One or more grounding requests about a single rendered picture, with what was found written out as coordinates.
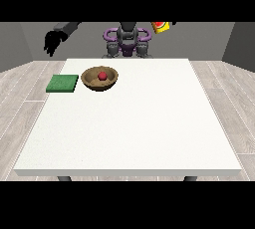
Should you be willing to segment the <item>brown wooden bowl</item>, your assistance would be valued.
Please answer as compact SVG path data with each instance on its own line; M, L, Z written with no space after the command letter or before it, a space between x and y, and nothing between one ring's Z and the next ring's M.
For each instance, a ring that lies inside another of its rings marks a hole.
M101 80L100 73L105 73L107 78ZM117 82L118 77L119 73L114 68L97 66L86 69L81 75L81 80L88 89L103 92L110 89Z

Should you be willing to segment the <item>green square pad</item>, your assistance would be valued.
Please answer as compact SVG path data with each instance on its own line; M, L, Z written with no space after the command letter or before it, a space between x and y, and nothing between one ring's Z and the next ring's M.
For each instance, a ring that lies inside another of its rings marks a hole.
M75 90L78 75L54 75L47 88L47 93L72 93Z

